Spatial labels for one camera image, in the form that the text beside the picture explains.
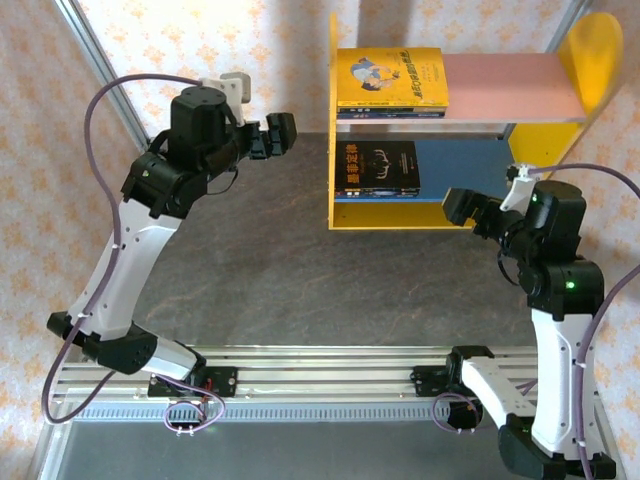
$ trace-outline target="blue shelf panel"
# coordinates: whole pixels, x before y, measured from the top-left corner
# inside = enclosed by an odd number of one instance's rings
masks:
[[[495,139],[417,140],[420,194],[408,198],[336,197],[339,203],[442,202],[449,188],[468,188],[504,197],[507,167],[514,162],[509,143]]]

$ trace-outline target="patterned wall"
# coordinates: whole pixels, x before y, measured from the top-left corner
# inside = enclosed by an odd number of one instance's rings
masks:
[[[254,87],[248,118],[290,111],[299,131],[324,131],[330,12],[338,15],[341,47],[544,51],[571,1],[235,0],[224,10],[221,2],[207,0],[80,3],[119,75],[217,77],[243,70]],[[151,135],[168,124],[169,100],[177,91],[153,83],[128,88]]]
[[[53,1],[0,2],[0,477],[22,479],[42,425],[42,382],[60,342],[44,324],[82,291],[110,233],[82,122],[100,87]],[[109,107],[93,128],[120,187],[133,142]]]
[[[596,0],[624,31],[620,91],[576,144],[567,162],[607,165],[640,184],[640,2]],[[603,269],[607,288],[640,263],[640,201],[620,181],[599,173],[562,172],[587,199],[581,251]],[[596,379],[628,478],[640,478],[640,279],[610,307],[598,337]]]

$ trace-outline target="yellow book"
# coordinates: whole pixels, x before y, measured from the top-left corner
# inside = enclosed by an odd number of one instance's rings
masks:
[[[394,109],[389,107],[405,107],[405,112],[444,112],[448,105],[439,48],[338,49],[338,107],[369,107],[391,113]]]

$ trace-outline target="yellow shelf side panel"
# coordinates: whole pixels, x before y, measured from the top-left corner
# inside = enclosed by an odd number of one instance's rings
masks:
[[[569,31],[558,49],[587,115],[584,123],[518,124],[509,137],[519,163],[560,163],[615,93],[623,57],[622,28],[609,13],[591,13]]]
[[[329,17],[329,229],[334,226],[336,118],[338,116],[338,32],[336,14]]]

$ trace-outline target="gray stone table surface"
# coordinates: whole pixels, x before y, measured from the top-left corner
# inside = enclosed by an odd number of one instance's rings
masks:
[[[329,231],[327,137],[306,134],[196,203],[134,319],[196,345],[534,345],[496,251],[469,231]]]

